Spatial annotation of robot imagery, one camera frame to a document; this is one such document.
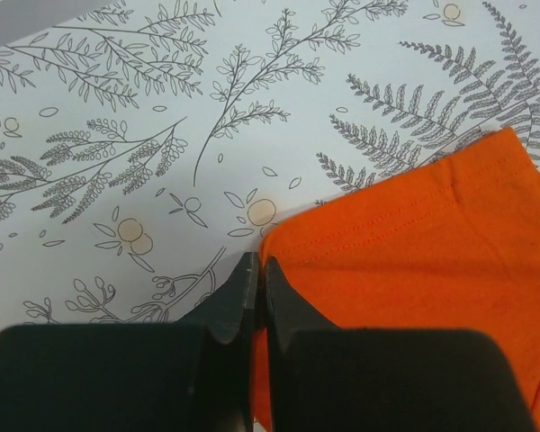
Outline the orange t shirt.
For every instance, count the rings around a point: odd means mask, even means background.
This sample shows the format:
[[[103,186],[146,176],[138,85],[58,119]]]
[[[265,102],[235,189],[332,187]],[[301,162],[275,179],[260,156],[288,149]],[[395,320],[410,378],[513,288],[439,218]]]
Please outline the orange t shirt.
[[[513,130],[284,221],[262,241],[343,328],[470,328],[540,430],[540,172]]]

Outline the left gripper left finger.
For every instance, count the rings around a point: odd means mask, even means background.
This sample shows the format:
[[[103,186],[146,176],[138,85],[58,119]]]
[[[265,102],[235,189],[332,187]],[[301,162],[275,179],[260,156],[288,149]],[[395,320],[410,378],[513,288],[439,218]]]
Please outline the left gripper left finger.
[[[258,258],[180,320],[0,332],[0,431],[249,431]]]

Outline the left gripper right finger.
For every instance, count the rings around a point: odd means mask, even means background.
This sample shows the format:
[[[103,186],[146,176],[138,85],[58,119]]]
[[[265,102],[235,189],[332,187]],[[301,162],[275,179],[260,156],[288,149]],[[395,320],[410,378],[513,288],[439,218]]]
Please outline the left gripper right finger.
[[[265,266],[275,431],[532,431],[507,358],[469,329],[336,326]]]

